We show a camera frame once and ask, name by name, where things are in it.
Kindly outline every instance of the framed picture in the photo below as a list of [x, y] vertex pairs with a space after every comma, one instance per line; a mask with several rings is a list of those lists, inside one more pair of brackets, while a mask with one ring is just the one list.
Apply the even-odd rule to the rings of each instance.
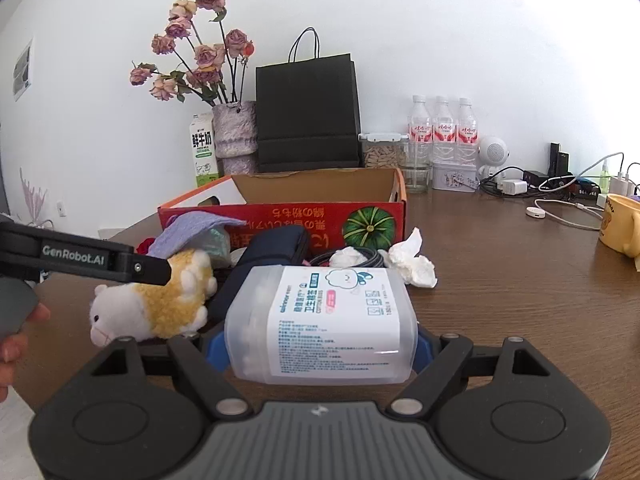
[[24, 91], [31, 86], [31, 43], [22, 51], [14, 67], [14, 100], [17, 101]]

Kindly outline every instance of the stuffed animal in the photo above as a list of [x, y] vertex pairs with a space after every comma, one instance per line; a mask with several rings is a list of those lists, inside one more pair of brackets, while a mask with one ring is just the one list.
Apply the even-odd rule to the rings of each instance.
[[127, 283], [95, 287], [90, 321], [91, 341], [96, 346], [107, 346], [125, 335], [136, 341], [168, 339], [196, 332], [205, 325], [205, 300], [218, 288], [209, 256], [204, 251], [189, 249], [168, 261], [172, 272], [166, 285]]

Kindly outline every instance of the human hand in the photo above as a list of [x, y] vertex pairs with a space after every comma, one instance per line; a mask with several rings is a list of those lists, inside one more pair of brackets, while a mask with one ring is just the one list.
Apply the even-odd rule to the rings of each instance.
[[[27, 321], [46, 321], [49, 309], [39, 303], [29, 314]], [[0, 341], [0, 402], [6, 400], [9, 386], [14, 382], [15, 362], [27, 351], [27, 336], [19, 332]]]

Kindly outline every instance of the wooden table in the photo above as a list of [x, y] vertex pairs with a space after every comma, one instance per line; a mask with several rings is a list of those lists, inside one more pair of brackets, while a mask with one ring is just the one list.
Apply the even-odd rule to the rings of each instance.
[[[407, 234], [418, 226], [422, 252], [438, 285], [411, 288], [418, 320], [436, 334], [459, 332], [477, 344], [522, 335], [604, 411], [612, 444], [601, 479], [640, 476], [640, 273], [631, 259], [597, 241], [597, 232], [536, 220], [522, 200], [433, 192], [411, 196]], [[578, 222], [593, 222], [577, 210]], [[117, 241], [136, 245], [157, 235], [156, 216]], [[52, 310], [47, 324], [28, 326], [31, 349], [16, 389], [37, 409], [95, 354], [89, 302], [99, 282], [55, 275], [39, 286]], [[400, 386], [319, 388], [265, 386], [233, 379], [255, 404], [266, 399], [374, 399], [386, 403]]]

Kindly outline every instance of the plush toy nose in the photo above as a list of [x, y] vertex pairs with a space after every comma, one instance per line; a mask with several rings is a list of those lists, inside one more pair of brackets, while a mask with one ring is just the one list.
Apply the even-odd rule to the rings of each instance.
[[102, 330], [100, 330], [97, 326], [93, 325], [91, 327], [91, 342], [96, 346], [107, 346], [109, 343], [109, 336], [107, 336]]

